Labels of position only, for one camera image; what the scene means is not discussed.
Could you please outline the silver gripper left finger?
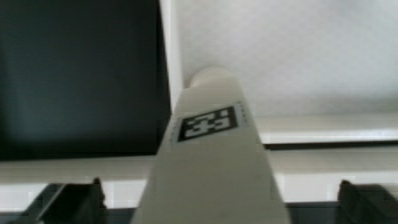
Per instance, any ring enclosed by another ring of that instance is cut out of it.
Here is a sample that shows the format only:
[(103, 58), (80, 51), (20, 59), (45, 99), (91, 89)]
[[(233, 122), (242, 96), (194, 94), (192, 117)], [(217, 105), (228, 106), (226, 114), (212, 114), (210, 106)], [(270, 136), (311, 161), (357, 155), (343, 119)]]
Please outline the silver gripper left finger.
[(7, 224), (107, 224), (101, 180), (50, 183)]

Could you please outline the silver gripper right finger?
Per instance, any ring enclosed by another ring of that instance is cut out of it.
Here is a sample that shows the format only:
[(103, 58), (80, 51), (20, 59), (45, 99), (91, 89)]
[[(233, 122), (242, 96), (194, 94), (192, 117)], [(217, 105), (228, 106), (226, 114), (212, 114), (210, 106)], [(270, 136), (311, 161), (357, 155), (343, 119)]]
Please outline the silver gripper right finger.
[(398, 224), (398, 199), (379, 184), (340, 183), (336, 224)]

